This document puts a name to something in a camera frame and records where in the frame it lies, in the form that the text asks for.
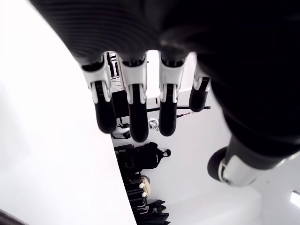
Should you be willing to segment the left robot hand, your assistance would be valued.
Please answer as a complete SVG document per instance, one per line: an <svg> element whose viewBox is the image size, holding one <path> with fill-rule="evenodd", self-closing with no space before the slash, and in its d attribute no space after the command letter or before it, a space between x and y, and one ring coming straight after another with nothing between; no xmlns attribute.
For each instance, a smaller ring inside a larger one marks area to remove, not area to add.
<svg viewBox="0 0 300 225"><path fill-rule="evenodd" d="M185 60L197 63L189 107L209 90L232 133L208 162L230 186L251 184L300 152L300 3L297 0L34 0L81 66L104 133L116 128L107 67L114 51L132 138L148 137L146 53L159 53L159 130L171 136Z"/></svg>

